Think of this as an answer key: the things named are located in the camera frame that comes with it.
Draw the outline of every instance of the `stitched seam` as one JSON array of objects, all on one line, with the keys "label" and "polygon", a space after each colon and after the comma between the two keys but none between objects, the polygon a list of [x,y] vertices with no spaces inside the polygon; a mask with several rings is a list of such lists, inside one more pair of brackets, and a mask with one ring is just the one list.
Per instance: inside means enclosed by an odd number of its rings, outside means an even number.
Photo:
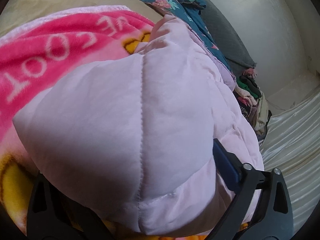
[{"label": "stitched seam", "polygon": [[140,201],[141,201],[141,189],[143,185],[143,179],[144,179],[144,170],[143,170],[143,126],[144,126],[144,121],[143,121],[143,66],[144,66],[144,56],[142,57],[142,67],[141,67],[141,93],[140,93],[140,118],[141,118],[141,142],[140,142],[140,167],[141,167],[141,174],[140,174],[140,183],[139,183],[139,189],[137,192],[137,200],[138,200],[138,227],[141,232],[141,221],[140,221],[140,213],[141,213],[141,208],[140,208]]}]

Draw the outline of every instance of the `green cloth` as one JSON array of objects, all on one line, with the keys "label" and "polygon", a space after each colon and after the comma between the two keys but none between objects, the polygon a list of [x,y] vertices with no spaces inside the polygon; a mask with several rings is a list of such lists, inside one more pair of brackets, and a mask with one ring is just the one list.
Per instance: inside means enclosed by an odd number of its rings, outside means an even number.
[{"label": "green cloth", "polygon": [[258,95],[255,94],[255,93],[253,93],[246,84],[244,84],[244,83],[242,83],[242,82],[240,81],[239,78],[237,78],[237,84],[238,84],[238,86],[239,86],[240,88],[242,88],[242,89],[244,89],[244,90],[247,90],[247,91],[253,96],[254,99],[258,99],[258,98],[259,98]]}]

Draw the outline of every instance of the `fleece blanket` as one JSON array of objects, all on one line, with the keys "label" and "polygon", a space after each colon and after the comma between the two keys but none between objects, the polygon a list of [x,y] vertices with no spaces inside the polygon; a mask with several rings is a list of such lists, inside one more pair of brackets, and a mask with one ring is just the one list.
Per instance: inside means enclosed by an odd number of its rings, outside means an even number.
[{"label": "fleece blanket", "polygon": [[44,176],[101,218],[145,235],[204,233],[234,197],[216,171],[213,138],[263,170],[216,63],[189,25],[166,15],[133,55],[77,67],[13,123]]},{"label": "fleece blanket", "polygon": [[23,232],[37,168],[13,116],[76,67],[132,54],[153,26],[126,6],[85,7],[39,18],[0,38],[0,201]]}]

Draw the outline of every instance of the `pink comforter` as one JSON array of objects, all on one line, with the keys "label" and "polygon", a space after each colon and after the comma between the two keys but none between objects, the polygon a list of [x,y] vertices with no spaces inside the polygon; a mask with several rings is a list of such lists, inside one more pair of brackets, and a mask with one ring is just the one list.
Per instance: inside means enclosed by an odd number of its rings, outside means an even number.
[{"label": "pink comforter", "polygon": [[67,74],[20,110],[14,125],[60,191],[148,235],[203,233],[225,212],[234,194],[216,171],[213,138],[263,170],[255,133],[215,59],[174,16],[158,22],[133,55]]}]

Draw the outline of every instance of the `metal screw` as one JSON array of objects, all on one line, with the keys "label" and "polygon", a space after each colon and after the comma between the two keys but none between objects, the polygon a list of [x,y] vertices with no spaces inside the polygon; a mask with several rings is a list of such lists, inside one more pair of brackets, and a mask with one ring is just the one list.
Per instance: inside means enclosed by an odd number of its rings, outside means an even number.
[{"label": "metal screw", "polygon": [[278,168],[273,169],[273,172],[278,175],[281,174],[281,170],[279,170]]},{"label": "metal screw", "polygon": [[247,170],[247,171],[251,171],[251,170],[252,170],[252,165],[249,164],[249,163],[243,164],[243,167],[244,167],[244,169]]}]

